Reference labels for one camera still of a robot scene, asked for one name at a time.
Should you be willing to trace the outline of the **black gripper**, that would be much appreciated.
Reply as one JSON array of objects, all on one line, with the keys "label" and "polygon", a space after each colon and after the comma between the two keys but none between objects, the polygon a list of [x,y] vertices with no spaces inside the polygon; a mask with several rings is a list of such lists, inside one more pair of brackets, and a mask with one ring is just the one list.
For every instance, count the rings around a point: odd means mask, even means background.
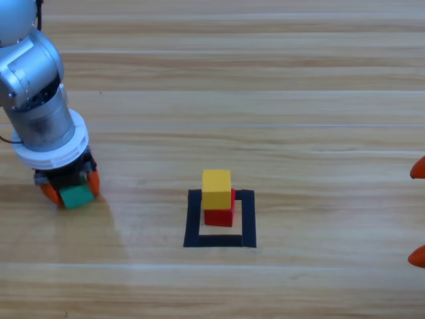
[{"label": "black gripper", "polygon": [[100,176],[90,148],[86,148],[76,160],[60,168],[35,169],[34,182],[55,205],[62,205],[59,193],[61,189],[80,186],[85,182],[94,197],[100,193]]}]

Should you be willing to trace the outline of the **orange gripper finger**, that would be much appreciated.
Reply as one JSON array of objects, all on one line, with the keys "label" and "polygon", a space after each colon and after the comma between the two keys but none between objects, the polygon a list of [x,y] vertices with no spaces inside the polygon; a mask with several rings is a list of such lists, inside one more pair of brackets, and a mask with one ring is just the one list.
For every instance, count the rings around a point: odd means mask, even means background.
[{"label": "orange gripper finger", "polygon": [[408,257],[408,262],[419,268],[425,268],[425,245],[415,249]]},{"label": "orange gripper finger", "polygon": [[424,179],[425,178],[425,157],[419,159],[410,170],[410,177],[412,179]]}]

